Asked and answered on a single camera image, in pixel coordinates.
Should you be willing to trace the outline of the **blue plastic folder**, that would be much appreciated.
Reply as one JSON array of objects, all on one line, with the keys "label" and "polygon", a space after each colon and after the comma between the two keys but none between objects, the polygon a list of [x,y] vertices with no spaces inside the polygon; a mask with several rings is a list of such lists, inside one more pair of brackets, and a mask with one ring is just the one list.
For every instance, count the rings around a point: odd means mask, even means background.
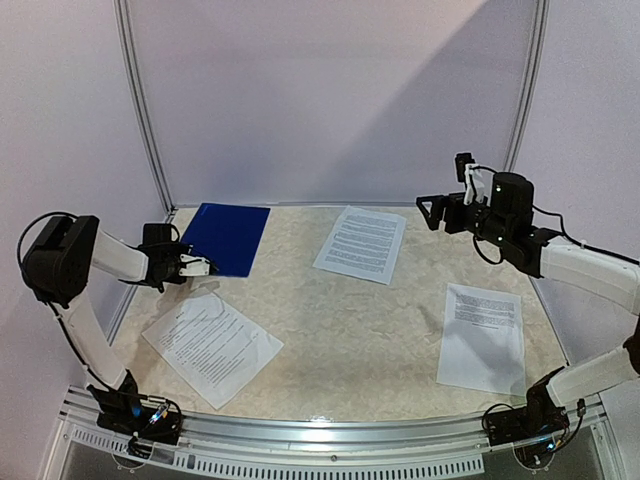
[{"label": "blue plastic folder", "polygon": [[225,277],[249,276],[270,214],[266,207],[203,203],[182,234],[194,256],[206,257]]}]

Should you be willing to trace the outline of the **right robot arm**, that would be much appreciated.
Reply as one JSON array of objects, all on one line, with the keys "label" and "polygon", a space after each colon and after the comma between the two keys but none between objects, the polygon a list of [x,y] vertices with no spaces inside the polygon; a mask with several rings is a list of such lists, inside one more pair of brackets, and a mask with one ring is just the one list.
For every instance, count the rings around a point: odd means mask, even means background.
[{"label": "right robot arm", "polygon": [[[497,247],[501,260],[530,277],[566,283],[638,315],[637,261],[574,241],[563,230],[534,226],[533,184],[516,173],[495,172],[485,194],[479,171],[468,166],[460,175],[463,192],[417,197],[430,230],[467,231],[475,241]],[[616,349],[560,368],[530,387],[517,427],[537,436],[554,422],[557,409],[638,376],[639,334],[633,332]]]}]

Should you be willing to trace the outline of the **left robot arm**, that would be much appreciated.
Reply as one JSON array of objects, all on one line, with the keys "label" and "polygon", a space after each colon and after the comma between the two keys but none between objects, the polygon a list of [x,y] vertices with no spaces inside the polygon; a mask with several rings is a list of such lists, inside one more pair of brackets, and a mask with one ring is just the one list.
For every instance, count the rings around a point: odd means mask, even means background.
[{"label": "left robot arm", "polygon": [[170,223],[144,224],[140,244],[132,246],[105,232],[98,217],[63,211],[32,220],[19,236],[16,256],[25,285],[52,311],[89,384],[109,393],[127,390],[133,381],[92,307],[91,271],[160,293],[168,284],[218,273],[216,263],[183,243]]}]

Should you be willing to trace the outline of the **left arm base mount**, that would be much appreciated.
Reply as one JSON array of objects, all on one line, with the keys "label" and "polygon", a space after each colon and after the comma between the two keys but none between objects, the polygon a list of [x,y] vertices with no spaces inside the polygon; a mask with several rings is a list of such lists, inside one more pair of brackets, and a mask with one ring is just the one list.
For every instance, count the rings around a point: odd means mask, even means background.
[{"label": "left arm base mount", "polygon": [[141,394],[129,370],[122,384],[105,390],[93,383],[87,390],[97,401],[97,426],[111,432],[176,446],[184,416],[172,400]]}]

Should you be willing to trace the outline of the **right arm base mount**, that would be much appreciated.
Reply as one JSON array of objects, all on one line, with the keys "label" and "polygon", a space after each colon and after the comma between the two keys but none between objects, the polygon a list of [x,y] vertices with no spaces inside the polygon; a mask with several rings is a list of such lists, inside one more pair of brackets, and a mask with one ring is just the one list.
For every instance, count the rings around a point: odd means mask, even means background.
[{"label": "right arm base mount", "polygon": [[489,407],[481,419],[481,427],[488,436],[491,446],[517,442],[529,438],[551,434],[562,429],[559,440],[550,440],[542,447],[544,453],[556,453],[563,449],[578,433],[586,413],[584,399],[577,402],[578,424],[569,434],[570,421],[566,409],[556,406],[546,390],[553,375],[561,368],[552,371],[532,385],[526,392],[526,405],[514,408],[504,403]]}]

